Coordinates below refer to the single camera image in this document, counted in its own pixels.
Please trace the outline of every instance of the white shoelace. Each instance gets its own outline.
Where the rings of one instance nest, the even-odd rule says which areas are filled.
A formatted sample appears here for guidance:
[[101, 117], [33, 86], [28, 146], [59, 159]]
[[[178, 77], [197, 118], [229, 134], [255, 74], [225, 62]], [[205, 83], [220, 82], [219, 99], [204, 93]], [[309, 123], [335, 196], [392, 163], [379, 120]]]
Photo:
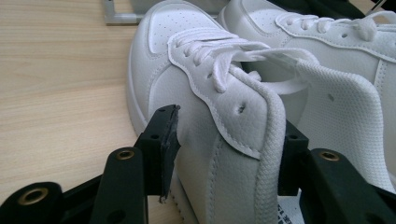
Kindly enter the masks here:
[[396, 14], [392, 11], [378, 11], [363, 19], [353, 21], [349, 19], [334, 20], [331, 18], [319, 18], [318, 16], [300, 15], [295, 13], [287, 13], [281, 20], [286, 20], [287, 25], [292, 25], [295, 22], [301, 21], [301, 28], [304, 30], [307, 30], [316, 24], [318, 26], [318, 32], [322, 34], [329, 31], [332, 25], [343, 22], [358, 27], [361, 39], [365, 41], [373, 41], [377, 31], [377, 24], [374, 20], [375, 17], [384, 17], [391, 24], [396, 24]]
[[[280, 61], [286, 66], [290, 66], [293, 63], [297, 63], [297, 60], [293, 59], [295, 57], [318, 63], [315, 56], [305, 49], [270, 49], [262, 42], [247, 41], [221, 29], [191, 29], [177, 35], [175, 40], [177, 48], [188, 45], [184, 49], [184, 54], [186, 57], [193, 57], [193, 62], [197, 66], [209, 55], [215, 59], [212, 77], [214, 87], [220, 93], [227, 91], [227, 76], [230, 68], [236, 68], [232, 66], [232, 62], [257, 62], [266, 58], [277, 57], [283, 58]], [[242, 69], [236, 69], [238, 72], [243, 72]], [[255, 71], [248, 75], [259, 81], [261, 80], [260, 75]], [[279, 83], [278, 85], [276, 83], [263, 83], [263, 85], [274, 89], [278, 94], [287, 94], [289, 91], [296, 92], [296, 90], [306, 87], [306, 85], [297, 83], [301, 83], [301, 81], [292, 80]]]

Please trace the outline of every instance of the white shoe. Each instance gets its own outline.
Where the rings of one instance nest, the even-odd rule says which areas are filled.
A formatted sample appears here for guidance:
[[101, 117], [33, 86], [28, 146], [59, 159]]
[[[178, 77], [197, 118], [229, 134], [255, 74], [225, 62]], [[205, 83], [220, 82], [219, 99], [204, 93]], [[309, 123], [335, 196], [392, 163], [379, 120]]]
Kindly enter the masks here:
[[[240, 68], [241, 61], [262, 60], [269, 70], [295, 77], [262, 83], [259, 74]], [[309, 95], [306, 107], [322, 107], [320, 116], [307, 110], [318, 131], [325, 127], [329, 140], [357, 143], [357, 154], [368, 144], [370, 158], [353, 162], [370, 167], [380, 187], [390, 185], [381, 178], [385, 163], [376, 151], [382, 147], [379, 97], [364, 78], [324, 68], [303, 49], [269, 49], [241, 39], [180, 1], [151, 8], [131, 46], [127, 99], [136, 132], [143, 132], [157, 108], [180, 105], [181, 148], [171, 190], [187, 223], [277, 223], [278, 204], [293, 223], [303, 222], [297, 197], [276, 196], [286, 124], [278, 95], [300, 90]]]
[[[391, 24], [376, 24], [386, 17]], [[231, 33], [271, 48], [303, 48], [320, 64], [359, 74], [379, 92], [385, 122], [384, 148], [396, 186], [396, 14], [380, 11], [362, 20], [332, 20], [287, 12], [265, 0], [232, 0], [218, 21]], [[262, 71], [255, 63], [251, 69]], [[278, 77], [263, 78], [277, 80]]]

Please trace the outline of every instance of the tabletop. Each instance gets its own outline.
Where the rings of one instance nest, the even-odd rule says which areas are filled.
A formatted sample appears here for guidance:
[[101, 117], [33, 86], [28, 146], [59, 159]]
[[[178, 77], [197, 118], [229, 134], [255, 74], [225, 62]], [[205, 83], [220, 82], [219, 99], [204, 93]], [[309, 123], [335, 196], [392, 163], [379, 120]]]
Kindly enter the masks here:
[[[0, 203], [35, 182], [71, 189], [134, 144], [125, 83], [136, 28], [107, 26], [101, 0], [0, 1]], [[182, 222], [171, 197], [148, 197], [148, 213], [150, 223]]]

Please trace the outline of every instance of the shoelace bow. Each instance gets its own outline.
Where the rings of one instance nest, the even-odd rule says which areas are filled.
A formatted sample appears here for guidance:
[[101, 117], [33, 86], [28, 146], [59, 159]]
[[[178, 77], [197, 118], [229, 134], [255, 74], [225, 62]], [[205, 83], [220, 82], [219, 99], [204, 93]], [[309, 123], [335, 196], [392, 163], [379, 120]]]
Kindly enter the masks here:
[[[185, 56], [193, 57], [196, 66], [200, 65], [209, 55], [214, 58], [211, 76], [216, 91], [220, 93], [227, 91], [227, 76], [232, 62], [263, 61], [274, 54], [290, 54], [304, 60], [317, 62], [317, 59], [305, 49], [270, 49], [262, 42], [247, 41], [225, 30], [214, 28], [191, 29], [178, 35], [177, 48], [184, 45], [188, 45], [184, 48]], [[250, 72], [248, 75], [261, 80], [256, 71]]]
[[286, 20], [287, 25], [292, 25], [297, 21], [301, 21], [301, 28], [305, 30], [317, 24], [318, 32], [322, 34], [326, 33], [333, 24], [343, 22], [358, 27], [361, 39], [365, 41], [373, 41], [377, 31], [377, 24], [374, 20], [375, 17], [385, 17], [391, 24], [396, 24], [396, 14], [392, 11], [378, 11], [363, 19], [353, 21], [349, 19], [334, 20], [331, 18], [319, 18], [318, 16], [300, 15], [295, 13], [288, 13], [283, 20]]

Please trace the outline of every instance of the wooden table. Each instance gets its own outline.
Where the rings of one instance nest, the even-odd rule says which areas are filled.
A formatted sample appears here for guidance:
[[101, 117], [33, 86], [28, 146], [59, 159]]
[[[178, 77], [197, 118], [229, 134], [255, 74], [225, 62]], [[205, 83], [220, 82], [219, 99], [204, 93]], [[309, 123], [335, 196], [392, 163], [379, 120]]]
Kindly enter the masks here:
[[[0, 203], [35, 182], [71, 189], [134, 144], [125, 80], [135, 30], [106, 26], [100, 0], [0, 1]], [[172, 199], [157, 200], [150, 223], [182, 222]]]

